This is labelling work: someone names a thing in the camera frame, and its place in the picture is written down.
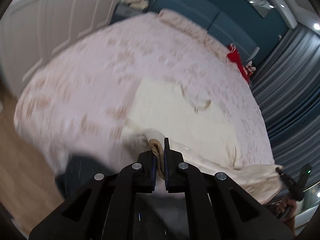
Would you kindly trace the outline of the person's right hand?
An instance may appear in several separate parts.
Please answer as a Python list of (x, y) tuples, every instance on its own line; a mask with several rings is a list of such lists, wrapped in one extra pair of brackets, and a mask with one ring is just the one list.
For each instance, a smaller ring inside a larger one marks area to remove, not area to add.
[(280, 215), (282, 222), (290, 229), (295, 236), (295, 212), (297, 209), (297, 201), (286, 195), (277, 205), (276, 215)]

